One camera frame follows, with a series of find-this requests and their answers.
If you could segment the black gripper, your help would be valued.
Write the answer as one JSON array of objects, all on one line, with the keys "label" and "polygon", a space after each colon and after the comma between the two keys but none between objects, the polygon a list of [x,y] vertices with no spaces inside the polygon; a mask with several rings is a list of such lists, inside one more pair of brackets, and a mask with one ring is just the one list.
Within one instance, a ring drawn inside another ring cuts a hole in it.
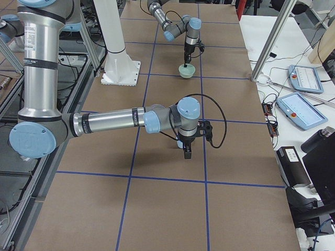
[{"label": "black gripper", "polygon": [[191,62],[192,53],[194,53],[195,46],[193,44],[184,44],[184,67],[187,67],[187,62]]},{"label": "black gripper", "polygon": [[192,158],[192,142],[195,140],[195,136],[184,136],[182,134],[178,134],[178,141],[183,142],[183,151],[184,158],[191,159]]}]

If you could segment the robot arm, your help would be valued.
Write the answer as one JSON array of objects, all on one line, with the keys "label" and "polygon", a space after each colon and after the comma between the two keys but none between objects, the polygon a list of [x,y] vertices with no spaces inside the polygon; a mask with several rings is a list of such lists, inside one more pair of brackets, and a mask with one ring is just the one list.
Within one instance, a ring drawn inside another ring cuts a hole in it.
[{"label": "robot arm", "polygon": [[168,1],[147,1],[147,8],[150,13],[159,23],[163,30],[165,39],[169,42],[176,39],[178,36],[185,33],[184,43],[184,67],[187,67],[192,60],[192,54],[195,48],[198,47],[201,52],[204,52],[205,46],[200,40],[200,29],[202,21],[199,18],[189,15],[180,16],[180,21],[174,24],[168,19],[168,12],[164,12],[162,6]]},{"label": "robot arm", "polygon": [[85,113],[57,109],[59,34],[66,25],[80,23],[79,1],[19,1],[18,15],[25,24],[24,107],[9,134],[11,147],[20,155],[41,158],[71,138],[99,131],[144,127],[148,133],[176,129],[185,158],[199,136],[200,103],[184,97],[169,107],[155,104],[121,109],[122,95],[108,85],[135,86],[141,63],[126,52],[115,1],[94,3],[106,45],[102,87],[89,96]]}]

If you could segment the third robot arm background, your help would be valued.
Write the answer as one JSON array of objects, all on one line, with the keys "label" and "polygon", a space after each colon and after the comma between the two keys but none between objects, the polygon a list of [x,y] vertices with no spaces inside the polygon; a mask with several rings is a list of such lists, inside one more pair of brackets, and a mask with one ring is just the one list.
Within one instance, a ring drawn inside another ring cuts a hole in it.
[{"label": "third robot arm background", "polygon": [[23,23],[14,14],[1,16],[1,39],[9,43],[14,37],[21,37],[25,34]]}]

